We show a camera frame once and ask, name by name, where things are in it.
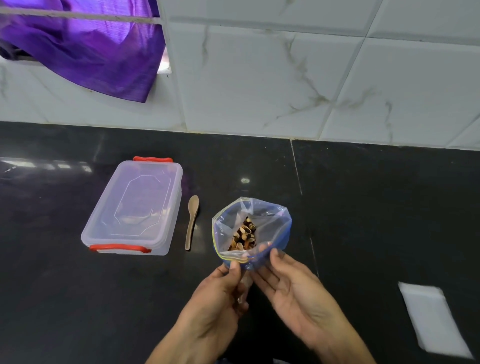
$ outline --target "folded white paper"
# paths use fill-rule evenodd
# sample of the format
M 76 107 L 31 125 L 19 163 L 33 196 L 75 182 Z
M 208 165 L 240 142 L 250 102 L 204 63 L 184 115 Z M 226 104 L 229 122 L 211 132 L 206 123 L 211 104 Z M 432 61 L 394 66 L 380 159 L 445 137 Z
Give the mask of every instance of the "folded white paper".
M 440 288 L 402 282 L 398 286 L 422 349 L 473 359 Z

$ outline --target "red handle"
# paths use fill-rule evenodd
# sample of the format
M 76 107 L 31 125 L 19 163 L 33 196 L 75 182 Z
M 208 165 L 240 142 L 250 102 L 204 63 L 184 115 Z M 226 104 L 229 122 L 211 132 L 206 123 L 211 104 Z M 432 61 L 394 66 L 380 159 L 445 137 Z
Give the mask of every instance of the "red handle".
M 144 246 L 140 245 L 126 245 L 126 244 L 94 244 L 89 247 L 90 250 L 94 252 L 98 250 L 107 250 L 107 249 L 122 249 L 122 250 L 136 250 L 142 253 L 149 253 L 152 249 L 147 249 Z
M 172 158 L 155 158 L 155 157 L 133 157 L 133 160 L 136 162 L 164 162 L 164 163 L 173 163 Z

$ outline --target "curtain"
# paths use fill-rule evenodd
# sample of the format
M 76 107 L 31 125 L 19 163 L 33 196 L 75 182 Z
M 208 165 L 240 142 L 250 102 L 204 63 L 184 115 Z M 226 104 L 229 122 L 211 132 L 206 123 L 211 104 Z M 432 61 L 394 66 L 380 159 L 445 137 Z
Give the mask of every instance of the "curtain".
M 158 16 L 155 0 L 0 0 L 0 5 Z M 77 85 L 145 102 L 165 50 L 157 24 L 0 15 L 0 38 Z

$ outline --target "person's left hand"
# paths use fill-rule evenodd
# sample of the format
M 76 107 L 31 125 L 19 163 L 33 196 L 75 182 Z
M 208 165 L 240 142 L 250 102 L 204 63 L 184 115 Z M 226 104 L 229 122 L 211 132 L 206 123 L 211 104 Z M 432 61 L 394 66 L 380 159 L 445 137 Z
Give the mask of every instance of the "person's left hand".
M 205 278 L 147 363 L 159 363 L 156 358 L 169 363 L 171 358 L 175 363 L 211 364 L 223 354 L 248 310 L 248 303 L 237 301 L 247 289 L 240 279 L 238 262 L 231 262 L 230 270 L 221 265 Z

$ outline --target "spoon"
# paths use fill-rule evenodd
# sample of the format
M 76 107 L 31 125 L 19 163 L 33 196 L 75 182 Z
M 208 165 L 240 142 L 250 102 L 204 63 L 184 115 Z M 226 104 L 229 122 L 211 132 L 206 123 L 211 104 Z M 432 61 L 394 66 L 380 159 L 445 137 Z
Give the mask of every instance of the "spoon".
M 197 195 L 190 197 L 190 200 L 188 201 L 188 212 L 190 212 L 190 222 L 188 223 L 187 238 L 185 239 L 185 250 L 190 250 L 190 245 L 192 243 L 193 224 L 195 222 L 195 218 L 197 217 L 199 205 L 200 205 L 200 201 L 198 200 Z

